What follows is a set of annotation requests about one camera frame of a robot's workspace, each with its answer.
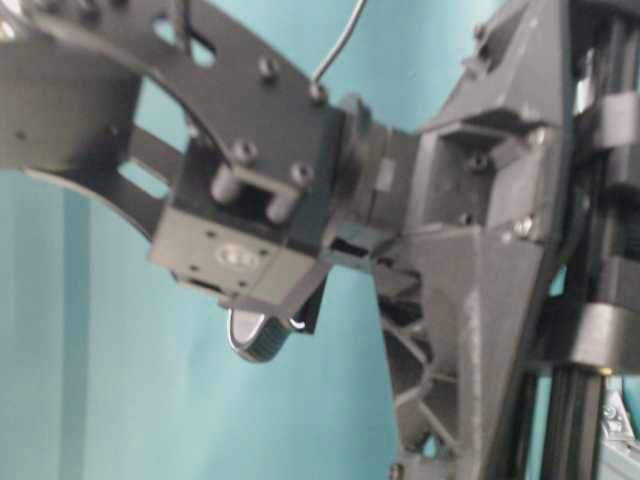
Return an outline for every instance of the hex socket screw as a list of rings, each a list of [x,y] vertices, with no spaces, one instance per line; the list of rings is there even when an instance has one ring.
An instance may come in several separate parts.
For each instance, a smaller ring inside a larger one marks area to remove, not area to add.
[[[239,138],[231,147],[233,160],[243,167],[250,166],[258,158],[258,147],[246,138]]]
[[[311,185],[315,173],[313,167],[306,163],[295,163],[291,166],[291,180],[300,189],[304,190]],[[274,197],[267,205],[267,218],[273,223],[281,224],[289,220],[296,206],[300,202],[301,194],[280,193]]]
[[[258,60],[258,70],[264,83],[273,84],[278,80],[280,64],[276,59],[263,55]]]

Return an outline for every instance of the black metal rod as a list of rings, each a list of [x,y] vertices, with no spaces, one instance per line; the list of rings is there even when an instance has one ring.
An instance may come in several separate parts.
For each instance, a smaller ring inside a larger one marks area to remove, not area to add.
[[[610,46],[606,94],[635,91],[638,84],[638,55],[640,53],[640,30],[629,24],[626,20],[617,17],[614,20]],[[603,158],[600,162],[602,172],[606,172],[608,158]],[[602,236],[601,252],[602,258],[612,255],[624,255],[626,251],[626,225],[624,202],[620,202],[617,197],[607,197],[603,195],[604,173],[600,178],[600,195],[602,199]]]
[[[590,480],[596,471],[604,379],[558,368],[552,385],[541,478]]]
[[[526,480],[527,465],[529,460],[529,446],[531,445],[531,432],[533,430],[533,415],[536,407],[536,393],[538,390],[538,377],[533,374],[525,375],[518,409],[515,413],[514,430],[512,432],[511,456],[508,459],[507,471],[504,478],[513,480]]]

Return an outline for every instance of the teal background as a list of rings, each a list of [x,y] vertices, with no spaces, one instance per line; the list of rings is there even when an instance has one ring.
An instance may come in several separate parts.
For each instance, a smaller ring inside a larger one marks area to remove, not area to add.
[[[353,7],[215,3],[307,73]],[[499,3],[370,0],[326,77],[332,100],[358,92],[379,121],[416,129]],[[181,112],[153,86],[137,120],[184,147]],[[4,173],[0,225],[0,479],[386,478],[396,436],[368,276],[336,269],[317,335],[254,366],[231,353],[213,300],[147,263],[103,206]]]

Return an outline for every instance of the wire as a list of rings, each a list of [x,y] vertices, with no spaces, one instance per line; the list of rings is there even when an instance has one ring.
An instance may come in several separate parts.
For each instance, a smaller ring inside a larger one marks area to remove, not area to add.
[[[347,45],[351,35],[353,35],[353,32],[358,25],[358,20],[362,17],[362,11],[366,5],[367,0],[358,0],[358,3],[356,3],[355,8],[353,9],[353,13],[351,14],[351,18],[349,18],[349,22],[340,35],[340,38],[338,38],[337,43],[313,73],[313,76],[311,77],[312,84],[318,84],[320,82],[324,74],[329,70],[329,67],[331,67],[335,59],[340,55],[340,52],[342,52],[344,47]]]

